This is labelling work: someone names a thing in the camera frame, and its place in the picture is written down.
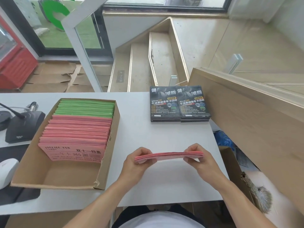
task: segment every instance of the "white table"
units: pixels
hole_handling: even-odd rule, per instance
[[[193,143],[207,149],[227,175],[211,126],[208,122],[150,122],[149,93],[39,93],[0,94],[7,106],[25,107],[32,101],[48,113],[60,98],[99,98],[117,101],[120,123],[116,137],[107,188],[118,178],[126,156],[140,146],[152,152],[182,152]],[[0,132],[0,147],[7,144],[5,131]],[[83,209],[103,191],[42,189],[37,199],[0,206],[0,215]],[[142,180],[129,191],[119,206],[221,200],[221,195],[204,182],[195,169],[182,159],[157,162]]]

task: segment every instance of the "person's left hand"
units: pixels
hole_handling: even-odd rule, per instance
[[[126,160],[123,163],[124,164],[123,169],[121,170],[121,173],[117,180],[123,183],[124,187],[126,187],[127,190],[130,190],[133,186],[135,186],[142,178],[146,169],[157,162],[156,159],[150,159],[142,164],[139,164],[135,162],[134,158],[136,156],[141,156],[151,153],[152,153],[151,150],[144,147],[140,147],[127,156]]]

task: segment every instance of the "computer mouse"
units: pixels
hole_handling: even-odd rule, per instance
[[[0,190],[12,181],[18,165],[19,161],[15,158],[10,158],[0,162]]]

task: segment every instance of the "stack of flyers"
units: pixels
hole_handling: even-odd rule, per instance
[[[178,86],[177,99],[181,122],[208,122],[211,115],[201,86]]]
[[[175,86],[150,87],[151,121],[180,121]]]
[[[190,157],[193,159],[204,157],[204,153],[201,151],[189,151],[189,152],[168,152],[168,153],[152,153],[135,157],[135,161],[138,163],[144,163],[150,159],[156,159],[157,161]]]
[[[52,161],[100,163],[107,146],[114,102],[62,99],[38,146]]]

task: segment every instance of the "white shirt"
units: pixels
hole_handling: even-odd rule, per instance
[[[120,228],[205,228],[184,215],[169,211],[142,214],[122,224]]]

